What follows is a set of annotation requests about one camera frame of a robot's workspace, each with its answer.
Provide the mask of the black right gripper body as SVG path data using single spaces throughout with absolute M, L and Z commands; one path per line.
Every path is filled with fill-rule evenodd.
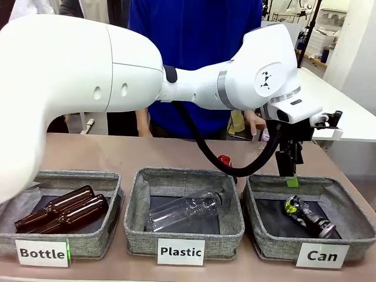
M 281 142 L 309 142 L 312 139 L 312 127 L 309 118 L 290 124 L 274 121 L 274 144 Z

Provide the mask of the person's left hand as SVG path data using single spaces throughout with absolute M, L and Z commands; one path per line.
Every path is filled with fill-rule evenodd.
M 250 110 L 244 112 L 244 120 L 249 124 L 252 136 L 255 136 L 258 130 L 264 130 L 266 127 L 266 121 Z

